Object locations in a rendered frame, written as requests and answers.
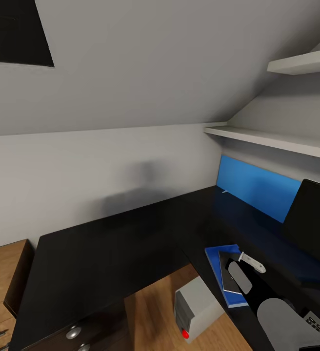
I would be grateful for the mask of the notebook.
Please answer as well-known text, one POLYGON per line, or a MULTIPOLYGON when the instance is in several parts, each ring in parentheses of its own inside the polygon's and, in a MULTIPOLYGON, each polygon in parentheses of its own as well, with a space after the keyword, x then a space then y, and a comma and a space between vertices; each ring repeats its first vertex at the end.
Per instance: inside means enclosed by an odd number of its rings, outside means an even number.
POLYGON ((219 258, 220 258, 220 269, 221 269, 223 290, 241 294, 237 283, 232 278, 229 271, 226 270, 225 266, 229 258, 233 259, 234 261, 239 261, 240 258, 242 258, 242 255, 219 251, 219 258))

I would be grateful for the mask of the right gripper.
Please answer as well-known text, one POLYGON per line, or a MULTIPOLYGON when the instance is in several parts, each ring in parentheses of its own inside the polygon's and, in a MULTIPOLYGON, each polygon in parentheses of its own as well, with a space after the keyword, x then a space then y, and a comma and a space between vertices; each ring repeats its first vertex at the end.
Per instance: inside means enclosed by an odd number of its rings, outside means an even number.
POLYGON ((234 260, 231 259, 231 258, 228 259, 228 261, 227 261, 227 263, 226 263, 226 266, 225 266, 226 270, 228 270, 228 267, 229 267, 229 265, 230 265, 230 263, 231 263, 232 261, 234 261, 234 260))

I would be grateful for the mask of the mouse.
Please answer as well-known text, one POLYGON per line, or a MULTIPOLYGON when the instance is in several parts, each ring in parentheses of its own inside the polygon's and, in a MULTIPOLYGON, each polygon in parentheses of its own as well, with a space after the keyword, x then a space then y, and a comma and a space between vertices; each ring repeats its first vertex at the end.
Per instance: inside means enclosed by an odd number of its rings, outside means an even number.
POLYGON ((294 305, 293 305, 288 299, 283 298, 283 301, 284 301, 285 303, 287 303, 294 311, 296 311, 294 305))

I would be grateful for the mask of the monitor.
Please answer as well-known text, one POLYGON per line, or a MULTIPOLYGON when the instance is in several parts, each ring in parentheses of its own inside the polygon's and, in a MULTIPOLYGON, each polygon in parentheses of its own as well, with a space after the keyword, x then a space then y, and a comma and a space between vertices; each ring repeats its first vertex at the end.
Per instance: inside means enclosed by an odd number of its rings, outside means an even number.
MULTIPOLYGON (((278 233, 320 261, 320 182, 304 179, 278 233)), ((320 287, 320 282, 303 281, 320 287)))

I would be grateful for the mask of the folder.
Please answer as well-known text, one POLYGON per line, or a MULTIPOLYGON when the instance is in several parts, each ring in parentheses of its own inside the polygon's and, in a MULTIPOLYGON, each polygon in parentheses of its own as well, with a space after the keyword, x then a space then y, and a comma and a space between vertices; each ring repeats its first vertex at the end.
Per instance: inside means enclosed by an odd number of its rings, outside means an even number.
POLYGON ((221 269, 220 269, 219 251, 236 253, 236 254, 243 254, 244 252, 241 251, 241 249, 237 244, 209 247, 209 248, 205 248, 204 251, 209 260, 209 263, 217 279, 217 282, 219 284, 219 287, 221 289, 221 292, 223 294, 223 297, 226 301, 228 308, 249 306, 242 294, 237 294, 237 293, 223 290, 222 276, 221 276, 221 269))

